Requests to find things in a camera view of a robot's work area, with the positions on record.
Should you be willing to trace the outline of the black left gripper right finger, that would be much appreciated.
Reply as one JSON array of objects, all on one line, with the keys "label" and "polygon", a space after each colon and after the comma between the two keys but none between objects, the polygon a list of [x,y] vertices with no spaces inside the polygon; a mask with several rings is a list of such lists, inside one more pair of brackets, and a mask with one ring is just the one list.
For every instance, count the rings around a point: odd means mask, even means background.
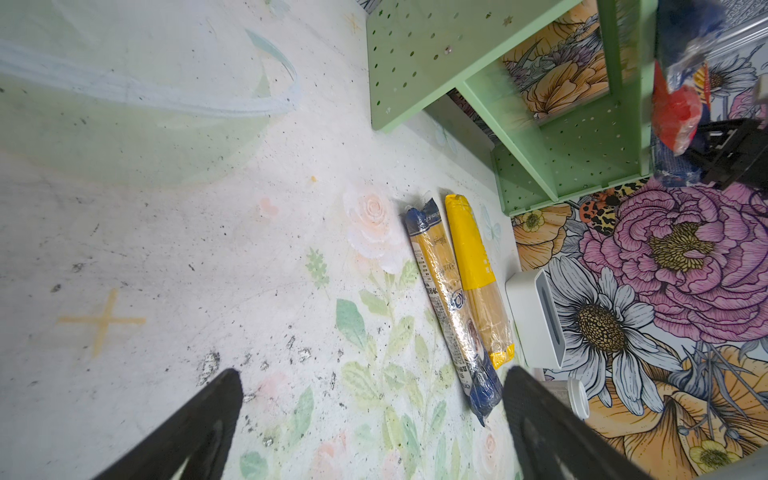
[{"label": "black left gripper right finger", "polygon": [[503,404],[525,479],[647,479],[519,366],[506,374]]}]

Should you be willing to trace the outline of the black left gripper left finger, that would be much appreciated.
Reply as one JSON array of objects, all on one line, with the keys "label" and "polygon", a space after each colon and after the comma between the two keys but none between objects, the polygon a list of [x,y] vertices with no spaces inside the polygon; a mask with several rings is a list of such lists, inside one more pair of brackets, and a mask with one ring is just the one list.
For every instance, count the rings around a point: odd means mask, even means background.
[{"label": "black left gripper left finger", "polygon": [[243,404],[240,373],[228,368],[99,479],[220,479]]}]

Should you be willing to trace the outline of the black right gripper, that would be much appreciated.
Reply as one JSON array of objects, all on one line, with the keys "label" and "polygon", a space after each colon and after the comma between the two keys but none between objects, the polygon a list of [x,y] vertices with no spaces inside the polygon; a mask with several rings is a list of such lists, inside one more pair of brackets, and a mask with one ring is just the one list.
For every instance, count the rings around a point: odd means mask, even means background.
[{"label": "black right gripper", "polygon": [[684,156],[702,171],[702,181],[725,190],[739,183],[767,191],[767,127],[756,119],[700,126]]}]

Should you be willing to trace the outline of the red spaghetti bag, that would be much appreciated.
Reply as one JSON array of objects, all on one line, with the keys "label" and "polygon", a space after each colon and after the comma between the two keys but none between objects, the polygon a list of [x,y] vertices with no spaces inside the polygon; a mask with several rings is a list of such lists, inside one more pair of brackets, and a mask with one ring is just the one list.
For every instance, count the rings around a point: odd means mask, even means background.
[{"label": "red spaghetti bag", "polygon": [[691,145],[703,116],[709,115],[711,86],[707,62],[704,62],[681,87],[671,90],[659,63],[655,65],[652,96],[652,130],[656,138],[675,156]]}]

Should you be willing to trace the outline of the blue Barilla spaghetti bag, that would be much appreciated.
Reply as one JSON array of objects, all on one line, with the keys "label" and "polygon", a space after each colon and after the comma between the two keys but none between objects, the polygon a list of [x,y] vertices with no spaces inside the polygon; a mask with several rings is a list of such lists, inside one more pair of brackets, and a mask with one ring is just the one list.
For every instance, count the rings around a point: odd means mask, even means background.
[{"label": "blue Barilla spaghetti bag", "polygon": [[[671,90],[705,62],[706,54],[721,35],[726,20],[719,1],[660,1],[658,3],[655,65],[659,63]],[[700,181],[701,170],[684,154],[675,156],[654,135],[653,177],[664,187],[691,186]]]}]

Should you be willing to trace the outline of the yellow pasta bag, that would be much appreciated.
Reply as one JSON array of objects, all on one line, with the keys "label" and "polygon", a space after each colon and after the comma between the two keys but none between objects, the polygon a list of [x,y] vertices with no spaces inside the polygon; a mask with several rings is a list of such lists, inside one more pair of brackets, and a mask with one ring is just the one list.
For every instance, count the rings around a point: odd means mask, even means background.
[{"label": "yellow pasta bag", "polygon": [[491,363],[498,370],[513,360],[515,347],[496,276],[467,198],[449,194],[445,209],[471,314]]}]

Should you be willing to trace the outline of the blue and clear spaghetti bag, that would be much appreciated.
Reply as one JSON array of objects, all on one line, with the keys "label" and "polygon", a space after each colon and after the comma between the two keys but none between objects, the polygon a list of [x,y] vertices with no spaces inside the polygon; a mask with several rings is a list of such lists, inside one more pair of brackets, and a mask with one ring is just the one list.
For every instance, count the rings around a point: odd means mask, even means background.
[{"label": "blue and clear spaghetti bag", "polygon": [[410,207],[405,227],[452,362],[481,425],[502,400],[502,384],[472,317],[454,250],[439,207],[430,199]]}]

